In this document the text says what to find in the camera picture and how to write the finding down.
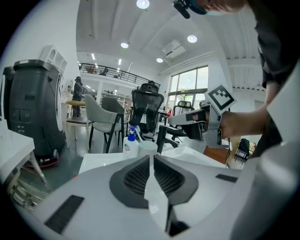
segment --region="gray chair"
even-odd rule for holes
[[[92,123],[92,129],[90,131],[90,141],[89,147],[91,145],[94,128],[100,132],[104,133],[105,142],[107,142],[105,153],[108,153],[109,147],[112,141],[114,132],[122,133],[122,143],[124,139],[124,109],[123,112],[110,112],[102,107],[95,101],[95,99],[86,94],[85,95],[85,108],[86,114]]]
[[[125,114],[125,109],[122,107],[122,105],[118,102],[118,100],[114,96],[102,98],[101,107],[110,112]],[[129,122],[128,120],[124,120],[124,124],[127,124],[126,135],[128,129],[128,122]],[[118,145],[120,142],[120,132],[121,131],[119,131],[118,133]]]

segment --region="spray bottle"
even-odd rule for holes
[[[124,159],[136,158],[139,150],[139,142],[135,139],[136,126],[130,126],[128,137],[124,138],[123,157]]]

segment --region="cable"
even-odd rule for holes
[[[225,157],[225,168],[226,168],[226,166],[228,166],[228,168],[230,168],[229,165],[227,164],[227,159],[230,156],[230,153],[231,153],[231,151],[230,151],[230,137],[229,137],[228,138],[228,152],[227,152],[227,155]]]

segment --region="wooden table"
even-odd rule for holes
[[[70,104],[72,106],[85,106],[85,102],[83,101],[74,101],[74,100],[69,100],[69,101],[66,101],[66,104]]]

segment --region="white table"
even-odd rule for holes
[[[166,148],[167,150],[162,152],[162,156],[176,158],[181,161],[196,163],[206,166],[214,166],[225,168],[225,165],[198,152],[190,147],[178,147],[175,149]],[[79,174],[88,170],[106,166],[109,164],[124,161],[123,153],[86,153],[83,156],[83,160],[79,169]]]
[[[39,174],[45,187],[48,191],[52,191],[52,188],[48,184],[47,180],[42,173],[37,160],[33,154],[34,142],[30,137],[15,133],[8,130],[6,139],[0,143],[0,179],[1,182],[6,185],[10,174],[16,173],[20,168],[30,160],[33,168]]]

